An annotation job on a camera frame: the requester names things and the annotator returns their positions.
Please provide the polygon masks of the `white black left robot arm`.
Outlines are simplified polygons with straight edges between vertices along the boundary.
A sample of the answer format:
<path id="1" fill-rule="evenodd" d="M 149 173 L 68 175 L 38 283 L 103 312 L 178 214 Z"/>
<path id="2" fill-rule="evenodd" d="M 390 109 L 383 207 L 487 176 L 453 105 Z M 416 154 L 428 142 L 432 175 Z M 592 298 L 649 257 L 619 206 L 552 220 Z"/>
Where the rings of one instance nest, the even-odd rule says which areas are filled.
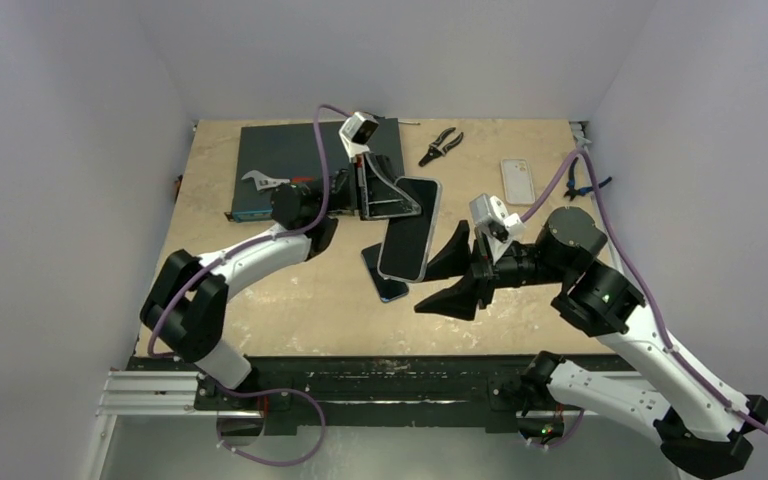
<path id="1" fill-rule="evenodd" d="M 223 338 L 227 305 L 237 294 L 284 268 L 307 262 L 331 244 L 342 213 L 363 221 L 418 220 L 427 212 L 416 178 L 394 176 L 389 159 L 362 153 L 349 168 L 308 181 L 280 182 L 270 191 L 272 225 L 223 249 L 194 255 L 185 249 L 162 264 L 139 318 L 150 331 L 147 353 L 197 366 L 219 385 L 232 408 L 257 399 L 258 382 L 242 353 Z"/>

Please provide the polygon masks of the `phone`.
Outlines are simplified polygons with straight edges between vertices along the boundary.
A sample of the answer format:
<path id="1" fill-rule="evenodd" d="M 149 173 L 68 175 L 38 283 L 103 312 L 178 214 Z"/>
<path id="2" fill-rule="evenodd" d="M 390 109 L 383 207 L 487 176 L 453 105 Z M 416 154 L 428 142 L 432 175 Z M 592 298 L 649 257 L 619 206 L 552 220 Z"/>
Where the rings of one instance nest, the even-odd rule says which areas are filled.
<path id="1" fill-rule="evenodd" d="M 529 206 L 536 201 L 531 168 L 525 159 L 503 159 L 500 170 L 508 204 Z"/>
<path id="2" fill-rule="evenodd" d="M 427 270 L 442 185 L 432 178 L 402 177 L 396 181 L 396 186 L 419 204 L 421 212 L 417 216 L 389 220 L 377 269 L 385 279 L 419 283 Z"/>

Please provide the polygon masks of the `blue smartphone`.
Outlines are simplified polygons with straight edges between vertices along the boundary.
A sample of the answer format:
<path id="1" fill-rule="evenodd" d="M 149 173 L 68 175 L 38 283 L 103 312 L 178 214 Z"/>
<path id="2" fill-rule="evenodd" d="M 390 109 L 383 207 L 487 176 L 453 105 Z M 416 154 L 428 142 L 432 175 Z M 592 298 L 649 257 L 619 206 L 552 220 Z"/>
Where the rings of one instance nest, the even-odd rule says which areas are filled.
<path id="1" fill-rule="evenodd" d="M 406 297 L 409 294 L 409 287 L 401 281 L 385 279 L 378 271 L 377 264 L 380 254 L 381 244 L 377 243 L 364 248 L 361 251 L 361 258 L 364 267 L 367 270 L 379 300 L 382 303 Z"/>

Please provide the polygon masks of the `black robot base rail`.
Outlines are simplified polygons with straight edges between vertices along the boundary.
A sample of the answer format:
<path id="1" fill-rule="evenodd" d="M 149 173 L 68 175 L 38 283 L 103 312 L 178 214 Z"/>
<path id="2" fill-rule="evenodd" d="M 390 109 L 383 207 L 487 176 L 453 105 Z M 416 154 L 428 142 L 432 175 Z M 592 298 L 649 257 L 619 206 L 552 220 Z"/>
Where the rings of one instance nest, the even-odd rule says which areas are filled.
<path id="1" fill-rule="evenodd" d="M 528 387 L 531 354 L 255 356 L 235 398 L 197 379 L 187 412 L 250 420 L 269 436 L 302 426 L 479 428 L 515 433 L 525 416 L 557 411 L 543 387 Z"/>

